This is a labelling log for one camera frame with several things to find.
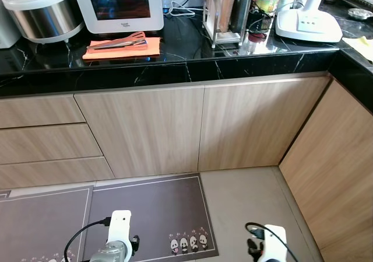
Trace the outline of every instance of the white appliance base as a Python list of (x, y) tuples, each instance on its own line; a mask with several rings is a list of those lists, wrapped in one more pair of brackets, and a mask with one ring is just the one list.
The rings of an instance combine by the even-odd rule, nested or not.
[(82, 28), (84, 28), (84, 25), (85, 25), (84, 22), (82, 22), (75, 29), (69, 31), (68, 33), (64, 33), (64, 34), (62, 34), (60, 36), (48, 37), (46, 39), (30, 39), (28, 37), (26, 37), (26, 38), (28, 40), (32, 41), (32, 42), (41, 43), (41, 44), (55, 43), (55, 42), (59, 42), (59, 41), (69, 42), (69, 38), (73, 37), (78, 32), (80, 32), (82, 30)]
[(314, 10), (290, 9), (279, 12), (276, 33), (290, 39), (316, 42), (339, 42), (342, 31), (337, 20), (329, 13)]

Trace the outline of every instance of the kitchen counter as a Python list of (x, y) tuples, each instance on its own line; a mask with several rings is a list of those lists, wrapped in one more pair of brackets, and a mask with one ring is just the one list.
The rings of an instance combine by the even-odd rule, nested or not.
[[(373, 37), (371, 22), (349, 19), (341, 1), (322, 4), (335, 15), (346, 37)], [(276, 35), (263, 40), (247, 36), (241, 48), (226, 44), (211, 49), (201, 16), (165, 19), (160, 55), (120, 60), (84, 61), (93, 36), (83, 29), (69, 44), (41, 45), (20, 39), (0, 50), (0, 97), (79, 93), (99, 89), (143, 88), (295, 72), (329, 70), (373, 111), (373, 65), (341, 41), (310, 43)]]

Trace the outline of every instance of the floor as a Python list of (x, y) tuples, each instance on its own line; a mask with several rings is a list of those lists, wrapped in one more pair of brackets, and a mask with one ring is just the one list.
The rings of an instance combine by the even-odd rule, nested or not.
[[(299, 261), (323, 261), (313, 237), (278, 167), (219, 170), (200, 173), (220, 255), (198, 262), (252, 261), (247, 253), (246, 222), (285, 228), (287, 243)], [(18, 188), (10, 197), (85, 185), (102, 186), (153, 177), (137, 177)], [(287, 261), (293, 261), (288, 255)]]

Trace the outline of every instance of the wooden cabinet door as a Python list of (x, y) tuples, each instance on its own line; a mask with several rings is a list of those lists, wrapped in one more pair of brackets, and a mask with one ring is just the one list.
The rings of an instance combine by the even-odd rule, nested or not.
[(0, 128), (85, 122), (73, 95), (0, 100)]
[(75, 99), (115, 177), (197, 171), (203, 86)]
[(373, 116), (337, 82), (280, 169), (326, 262), (373, 261)]
[(0, 164), (100, 155), (87, 124), (0, 130)]
[(278, 165), (328, 81), (268, 78), (206, 86), (199, 170)]
[(112, 179), (105, 157), (0, 165), (0, 188)]

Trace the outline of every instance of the stainless steel rice cooker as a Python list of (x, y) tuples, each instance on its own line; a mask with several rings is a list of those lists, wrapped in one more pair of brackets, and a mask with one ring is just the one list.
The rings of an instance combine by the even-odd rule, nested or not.
[(84, 26), (76, 0), (2, 0), (23, 37), (35, 43), (67, 42)]

